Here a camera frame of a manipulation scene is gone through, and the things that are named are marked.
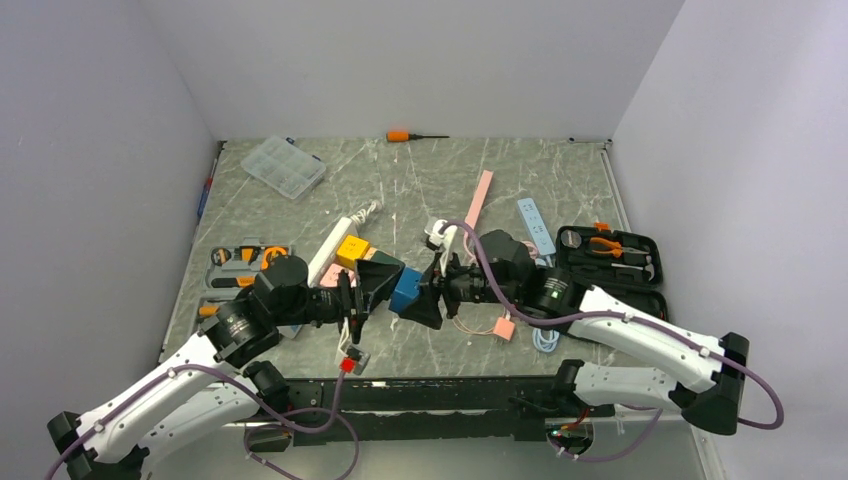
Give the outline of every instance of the black tool case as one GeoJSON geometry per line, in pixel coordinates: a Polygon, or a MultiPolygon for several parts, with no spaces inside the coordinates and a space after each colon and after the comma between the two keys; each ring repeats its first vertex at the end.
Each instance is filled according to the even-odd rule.
{"type": "Polygon", "coordinates": [[[605,224],[596,224],[595,227],[560,227],[556,236],[556,266],[578,280],[603,288],[633,308],[669,321],[665,298],[656,291],[663,281],[660,251],[657,243],[649,237],[610,230],[605,224]],[[610,254],[596,253],[595,250],[607,251],[610,247],[593,243],[593,238],[617,242],[622,247],[642,250],[648,254],[622,252],[616,258],[610,254]],[[645,270],[615,267],[613,264],[653,268],[654,272],[651,275],[645,270]]]}

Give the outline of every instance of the blue power strip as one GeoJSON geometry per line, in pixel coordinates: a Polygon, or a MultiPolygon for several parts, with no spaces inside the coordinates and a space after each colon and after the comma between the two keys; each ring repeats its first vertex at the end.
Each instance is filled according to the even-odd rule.
{"type": "Polygon", "coordinates": [[[536,244],[539,250],[539,257],[549,257],[556,253],[556,246],[551,240],[551,234],[548,233],[548,228],[542,220],[542,215],[539,209],[536,208],[536,202],[532,198],[522,198],[518,201],[518,211],[521,213],[521,218],[524,220],[524,228],[536,244]]]}

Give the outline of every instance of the gray wall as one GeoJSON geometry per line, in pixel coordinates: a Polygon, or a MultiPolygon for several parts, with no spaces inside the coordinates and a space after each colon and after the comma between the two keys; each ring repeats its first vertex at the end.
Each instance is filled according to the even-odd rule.
{"type": "Polygon", "coordinates": [[[218,138],[608,138],[683,0],[141,0],[218,138]]]}
{"type": "Polygon", "coordinates": [[[155,364],[214,141],[134,0],[3,2],[0,65],[0,478],[40,478],[155,364]]]}
{"type": "MultiPolygon", "coordinates": [[[[681,325],[751,339],[786,405],[722,439],[730,478],[845,478],[848,4],[680,11],[614,136],[633,228],[681,325]]],[[[743,414],[773,410],[749,382],[743,414]]]]}

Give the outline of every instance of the orange pliers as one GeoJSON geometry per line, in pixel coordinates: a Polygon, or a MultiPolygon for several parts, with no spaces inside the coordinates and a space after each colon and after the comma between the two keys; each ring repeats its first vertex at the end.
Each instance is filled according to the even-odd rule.
{"type": "Polygon", "coordinates": [[[638,248],[622,247],[621,244],[618,242],[613,242],[612,240],[607,240],[606,238],[601,237],[592,237],[589,239],[589,243],[595,245],[603,245],[609,248],[609,250],[592,249],[592,253],[597,253],[599,255],[612,255],[615,258],[618,258],[625,253],[635,253],[637,255],[648,255],[649,253],[651,253],[645,250],[639,250],[638,248]]]}

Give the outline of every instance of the marble table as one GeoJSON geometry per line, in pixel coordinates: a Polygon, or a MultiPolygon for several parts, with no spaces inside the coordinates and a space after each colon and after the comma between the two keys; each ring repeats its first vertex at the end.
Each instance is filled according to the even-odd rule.
{"type": "MultiPolygon", "coordinates": [[[[211,248],[238,244],[245,237],[293,245],[307,262],[339,217],[380,200],[381,212],[360,228],[372,245],[423,270],[432,252],[422,242],[430,216],[462,219],[481,172],[494,180],[478,232],[503,229],[529,240],[516,201],[532,197],[555,234],[562,225],[603,221],[621,229],[621,215],[600,152],[602,144],[567,140],[477,138],[387,143],[373,138],[303,138],[296,146],[327,164],[324,180],[295,203],[248,176],[240,161],[261,140],[233,140],[221,153],[206,211],[198,226],[180,288],[162,359],[172,355],[194,331],[203,269],[211,248]]],[[[463,305],[463,322],[490,328],[502,309],[463,305]]],[[[603,365],[640,362],[612,349],[562,337],[554,354],[537,352],[531,328],[518,323],[512,341],[471,336],[445,320],[441,330],[397,320],[385,306],[375,312],[360,344],[371,352],[363,378],[549,375],[564,358],[603,365]]],[[[284,339],[260,359],[272,361],[290,379],[334,378],[338,332],[333,326],[305,326],[297,338],[284,339]]]]}

